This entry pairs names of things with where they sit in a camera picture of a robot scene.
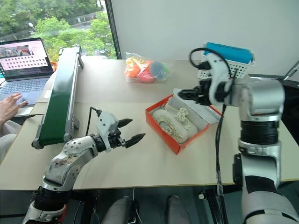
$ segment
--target green conveyor belt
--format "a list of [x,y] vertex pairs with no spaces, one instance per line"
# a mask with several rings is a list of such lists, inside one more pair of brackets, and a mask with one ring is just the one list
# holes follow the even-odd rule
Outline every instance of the green conveyor belt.
[[76,64],[78,50],[65,48],[64,51],[67,52],[63,52],[59,57],[57,76],[39,136],[41,146],[64,142],[73,76],[76,75],[73,65]]

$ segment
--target white wall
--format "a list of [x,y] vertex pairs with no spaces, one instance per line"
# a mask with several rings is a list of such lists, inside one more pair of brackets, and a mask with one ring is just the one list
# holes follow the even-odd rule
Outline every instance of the white wall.
[[299,0],[112,0],[122,57],[187,59],[205,41],[251,49],[251,70],[285,74],[299,60]]

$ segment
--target laptop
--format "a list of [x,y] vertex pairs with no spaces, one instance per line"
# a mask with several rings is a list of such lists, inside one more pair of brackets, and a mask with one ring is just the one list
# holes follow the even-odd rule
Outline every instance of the laptop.
[[6,82],[0,89],[0,100],[16,92],[34,105],[53,74],[41,38],[31,38],[0,43],[0,71]]

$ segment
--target white robotic arm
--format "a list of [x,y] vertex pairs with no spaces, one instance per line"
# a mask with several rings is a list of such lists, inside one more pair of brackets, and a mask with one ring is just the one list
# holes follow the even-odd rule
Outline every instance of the white robotic arm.
[[109,152],[119,146],[128,148],[138,143],[145,135],[138,134],[125,141],[121,138],[118,128],[127,125],[132,119],[118,121],[108,112],[100,110],[96,112],[99,117],[97,123],[99,134],[72,139],[64,145],[61,153],[51,160],[23,224],[61,223],[65,205],[71,197],[72,188],[83,166],[100,152]]
[[239,107],[240,154],[235,155],[233,171],[234,182],[243,189],[244,223],[298,224],[292,204],[277,190],[281,169],[278,125],[285,100],[282,84],[278,80],[229,79],[227,65],[212,53],[195,67],[209,70],[211,79],[200,81],[192,90],[182,90],[181,98],[202,105]]

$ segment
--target beige tabletop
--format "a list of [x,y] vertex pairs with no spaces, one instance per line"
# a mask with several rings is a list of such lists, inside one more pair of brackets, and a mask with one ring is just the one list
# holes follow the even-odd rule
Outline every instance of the beige tabletop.
[[[85,68],[78,77],[75,116],[80,120],[77,137],[85,134],[90,106],[109,111],[118,119],[134,119],[121,129],[129,139],[146,133],[135,146],[115,148],[100,153],[81,171],[74,189],[123,187],[211,185],[216,184],[215,131],[210,128],[179,155],[175,155],[145,121],[145,108],[170,95],[174,87],[192,88],[197,84],[197,71],[187,61],[172,61],[172,75],[165,83],[127,83],[122,60],[99,60],[83,57]],[[32,114],[43,113],[46,103],[37,103]],[[96,132],[95,114],[89,133]],[[41,184],[46,164],[57,155],[63,144],[35,150],[30,146],[41,116],[27,119],[0,166],[0,189],[34,190]],[[222,126],[220,143],[221,175],[225,184],[232,184],[232,163],[238,153],[240,136],[238,108],[229,107]],[[299,178],[299,147],[284,124],[280,123],[282,141],[282,180]]]

